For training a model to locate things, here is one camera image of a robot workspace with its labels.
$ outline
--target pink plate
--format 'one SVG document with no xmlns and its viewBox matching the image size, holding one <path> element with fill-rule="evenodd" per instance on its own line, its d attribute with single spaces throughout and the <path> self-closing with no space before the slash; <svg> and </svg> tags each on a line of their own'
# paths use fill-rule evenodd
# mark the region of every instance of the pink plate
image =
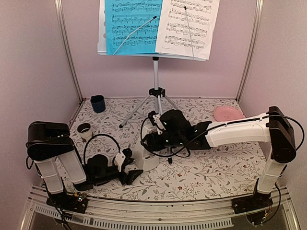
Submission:
<svg viewBox="0 0 307 230">
<path fill-rule="evenodd" d="M 244 118 L 243 113 L 234 107 L 220 106 L 214 110 L 214 118 L 217 121 L 233 121 Z"/>
</svg>

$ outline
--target music stand pole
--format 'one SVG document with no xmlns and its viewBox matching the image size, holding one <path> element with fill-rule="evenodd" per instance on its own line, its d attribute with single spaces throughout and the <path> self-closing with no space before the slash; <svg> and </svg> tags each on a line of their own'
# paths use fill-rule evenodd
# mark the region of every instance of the music stand pole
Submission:
<svg viewBox="0 0 307 230">
<path fill-rule="evenodd" d="M 149 94 L 143 98 L 143 100 L 134 108 L 134 110 L 126 117 L 126 119 L 119 125 L 119 128 L 123 128 L 124 125 L 132 118 L 132 116 L 138 111 L 138 109 L 147 101 L 150 96 L 154 96 L 154 110 L 156 113 L 162 114 L 162 102 L 161 98 L 164 97 L 175 109 L 177 106 L 165 95 L 165 90 L 159 87 L 159 58 L 153 57 L 153 87 L 149 90 Z"/>
</svg>

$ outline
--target pink wall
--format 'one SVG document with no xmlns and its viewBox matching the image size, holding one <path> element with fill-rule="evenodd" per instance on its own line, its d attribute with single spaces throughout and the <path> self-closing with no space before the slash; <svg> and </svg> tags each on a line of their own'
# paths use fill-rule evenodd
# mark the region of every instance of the pink wall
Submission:
<svg viewBox="0 0 307 230">
<path fill-rule="evenodd" d="M 307 131 L 307 1 L 264 2 L 263 17 L 241 106 L 256 115 L 276 105 Z M 296 143 L 300 129 L 294 125 Z M 282 177 L 299 217 L 307 229 L 307 144 L 298 151 Z"/>
<path fill-rule="evenodd" d="M 160 59 L 169 96 L 235 98 L 246 60 L 256 1 L 221 0 L 209 61 Z M 84 96 L 144 96 L 153 85 L 150 57 L 97 54 L 99 0 L 65 0 L 63 8 Z"/>
<path fill-rule="evenodd" d="M 68 122 L 78 102 L 54 1 L 1 1 L 0 18 L 0 229 L 14 230 L 38 180 L 25 166 L 28 125 Z"/>
</svg>

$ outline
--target blue sheet music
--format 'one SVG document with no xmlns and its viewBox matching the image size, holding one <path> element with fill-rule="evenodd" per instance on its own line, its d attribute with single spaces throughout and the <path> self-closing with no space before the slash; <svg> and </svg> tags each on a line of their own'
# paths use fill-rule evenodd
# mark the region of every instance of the blue sheet music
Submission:
<svg viewBox="0 0 307 230">
<path fill-rule="evenodd" d="M 162 0 L 106 0 L 106 53 L 114 54 L 125 38 L 142 24 L 118 50 L 118 54 L 155 53 Z"/>
</svg>

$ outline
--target floral tablecloth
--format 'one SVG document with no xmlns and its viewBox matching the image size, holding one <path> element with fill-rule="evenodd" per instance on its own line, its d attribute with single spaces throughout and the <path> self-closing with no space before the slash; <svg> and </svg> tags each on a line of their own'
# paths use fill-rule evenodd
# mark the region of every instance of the floral tablecloth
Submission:
<svg viewBox="0 0 307 230">
<path fill-rule="evenodd" d="M 94 134 L 112 135 L 121 148 L 135 145 L 144 116 L 154 110 L 154 100 L 149 99 L 128 123 L 118 126 L 138 104 L 139 99 L 106 99 L 106 110 L 96 114 L 89 101 L 83 105 L 71 129 L 81 156 L 85 144 L 76 133 L 81 123 L 90 123 Z M 240 110 L 235 100 L 213 99 L 173 99 L 174 103 L 192 123 L 212 120 L 213 111 L 221 105 L 233 106 Z M 163 99 L 164 111 L 171 105 Z M 95 154 L 105 154 L 109 164 L 117 152 L 115 144 L 104 137 L 98 137 L 88 146 L 87 158 Z M 182 201 L 222 198 L 252 193 L 257 177 L 265 165 L 264 155 L 256 142 L 237 143 L 220 146 L 211 150 L 192 151 L 189 158 L 174 156 L 169 164 L 160 159 L 157 168 L 144 172 L 132 185 L 122 186 L 118 180 L 87 191 L 90 196 L 123 200 Z M 68 191 L 75 191 L 65 169 L 57 161 L 60 174 Z"/>
</svg>

